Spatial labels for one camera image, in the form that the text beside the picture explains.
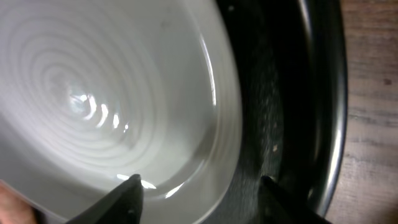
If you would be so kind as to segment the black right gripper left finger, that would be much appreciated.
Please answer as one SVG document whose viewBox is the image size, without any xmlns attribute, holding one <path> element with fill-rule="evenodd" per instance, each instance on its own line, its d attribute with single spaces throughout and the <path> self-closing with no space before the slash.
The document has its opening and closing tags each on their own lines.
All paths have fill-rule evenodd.
<svg viewBox="0 0 398 224">
<path fill-rule="evenodd" d="M 143 202 L 141 176 L 134 174 L 67 224 L 140 223 Z"/>
</svg>

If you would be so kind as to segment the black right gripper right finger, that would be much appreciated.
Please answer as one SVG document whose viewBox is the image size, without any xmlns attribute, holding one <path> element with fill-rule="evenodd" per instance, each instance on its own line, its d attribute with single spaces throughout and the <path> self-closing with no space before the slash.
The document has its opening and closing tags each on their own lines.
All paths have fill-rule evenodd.
<svg viewBox="0 0 398 224">
<path fill-rule="evenodd" d="M 269 176 L 259 184 L 259 219 L 275 224 L 331 224 L 285 191 Z"/>
</svg>

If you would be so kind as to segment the grey ceramic plate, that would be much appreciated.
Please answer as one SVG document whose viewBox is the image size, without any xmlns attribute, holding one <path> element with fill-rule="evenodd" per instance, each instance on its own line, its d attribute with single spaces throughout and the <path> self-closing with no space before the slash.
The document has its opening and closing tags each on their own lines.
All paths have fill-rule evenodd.
<svg viewBox="0 0 398 224">
<path fill-rule="evenodd" d="M 1 178 L 60 223 L 133 174 L 142 223 L 205 221 L 242 121 L 214 1 L 1 1 Z"/>
</svg>

